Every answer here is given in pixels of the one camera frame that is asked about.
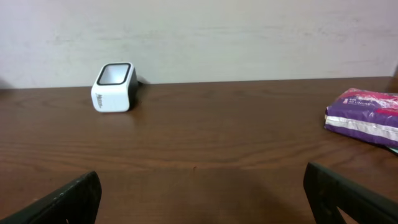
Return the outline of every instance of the purple package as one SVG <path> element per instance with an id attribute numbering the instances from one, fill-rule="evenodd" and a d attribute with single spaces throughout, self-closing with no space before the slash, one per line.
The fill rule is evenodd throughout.
<path id="1" fill-rule="evenodd" d="M 350 88 L 326 108 L 325 128 L 398 147 L 398 95 Z"/>

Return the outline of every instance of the white cube-shaped object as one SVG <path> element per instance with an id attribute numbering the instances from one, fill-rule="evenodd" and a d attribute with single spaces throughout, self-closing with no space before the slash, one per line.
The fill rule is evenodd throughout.
<path id="1" fill-rule="evenodd" d="M 132 63 L 104 65 L 91 89 L 94 108 L 99 112 L 127 111 L 132 106 L 137 88 L 137 75 Z"/>

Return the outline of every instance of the wet wipes pack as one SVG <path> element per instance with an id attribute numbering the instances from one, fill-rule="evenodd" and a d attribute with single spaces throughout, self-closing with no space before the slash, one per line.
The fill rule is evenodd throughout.
<path id="1" fill-rule="evenodd" d="M 350 88 L 326 108 L 325 128 L 398 147 L 398 95 Z"/>

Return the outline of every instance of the black object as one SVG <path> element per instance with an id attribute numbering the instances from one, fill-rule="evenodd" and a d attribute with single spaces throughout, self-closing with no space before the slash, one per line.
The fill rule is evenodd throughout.
<path id="1" fill-rule="evenodd" d="M 337 208 L 358 223 L 398 224 L 398 204 L 318 164 L 308 163 L 304 190 L 317 224 L 346 223 Z"/>
<path id="2" fill-rule="evenodd" d="M 89 172 L 0 224 L 94 224 L 101 193 L 97 173 Z"/>

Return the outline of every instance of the table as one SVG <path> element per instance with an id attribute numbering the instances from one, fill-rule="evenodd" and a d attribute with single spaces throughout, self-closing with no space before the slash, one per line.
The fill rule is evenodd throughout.
<path id="1" fill-rule="evenodd" d="M 391 77 L 149 85 L 127 113 L 90 88 L 0 91 L 0 217 L 97 171 L 96 223 L 315 223 L 302 187 L 315 161 L 398 201 L 398 158 L 323 129 L 350 87 Z"/>

